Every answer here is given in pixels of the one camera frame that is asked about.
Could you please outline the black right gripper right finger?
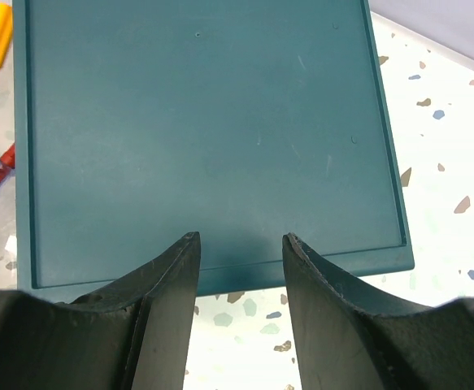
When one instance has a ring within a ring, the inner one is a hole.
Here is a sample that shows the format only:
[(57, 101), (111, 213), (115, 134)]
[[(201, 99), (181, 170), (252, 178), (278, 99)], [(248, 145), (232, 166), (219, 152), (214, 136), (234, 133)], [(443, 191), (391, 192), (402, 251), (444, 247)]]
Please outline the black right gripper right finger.
[(474, 297), (396, 297), (291, 233), (282, 254), (303, 388), (474, 389)]

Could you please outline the teal drawer box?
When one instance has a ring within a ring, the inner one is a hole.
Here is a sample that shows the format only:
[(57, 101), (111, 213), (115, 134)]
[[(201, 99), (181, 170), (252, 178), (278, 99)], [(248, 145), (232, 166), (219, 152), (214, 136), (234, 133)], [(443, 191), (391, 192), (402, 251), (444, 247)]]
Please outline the teal drawer box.
[(365, 1), (15, 1), (18, 286), (71, 301), (201, 237), (199, 295), (279, 287), (294, 233), (414, 266)]

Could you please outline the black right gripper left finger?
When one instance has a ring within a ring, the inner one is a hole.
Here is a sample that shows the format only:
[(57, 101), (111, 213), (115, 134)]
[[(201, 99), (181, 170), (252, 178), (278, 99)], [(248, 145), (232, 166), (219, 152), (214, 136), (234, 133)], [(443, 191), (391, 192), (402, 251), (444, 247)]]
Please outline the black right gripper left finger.
[(0, 290), (0, 389), (180, 389), (201, 239), (70, 303)]

